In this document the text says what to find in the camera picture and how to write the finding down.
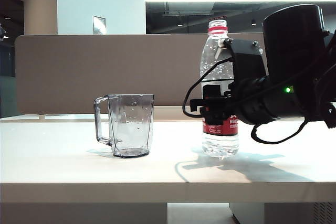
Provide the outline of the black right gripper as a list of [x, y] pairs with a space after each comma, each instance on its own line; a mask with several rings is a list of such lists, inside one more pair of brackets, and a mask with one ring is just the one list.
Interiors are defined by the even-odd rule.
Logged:
[[[265, 110], [261, 102], [261, 96], [255, 96], [263, 90], [265, 77], [246, 78], [229, 85], [233, 103], [239, 102], [239, 105], [233, 108], [238, 118], [247, 124], [262, 124], [265, 120]], [[230, 114], [225, 109], [227, 98], [221, 93], [221, 86], [217, 84], [207, 84], [202, 88], [205, 104], [205, 122], [208, 125], [222, 125], [229, 119]], [[191, 99], [190, 111], [197, 111], [199, 106], [203, 106], [203, 99]]]

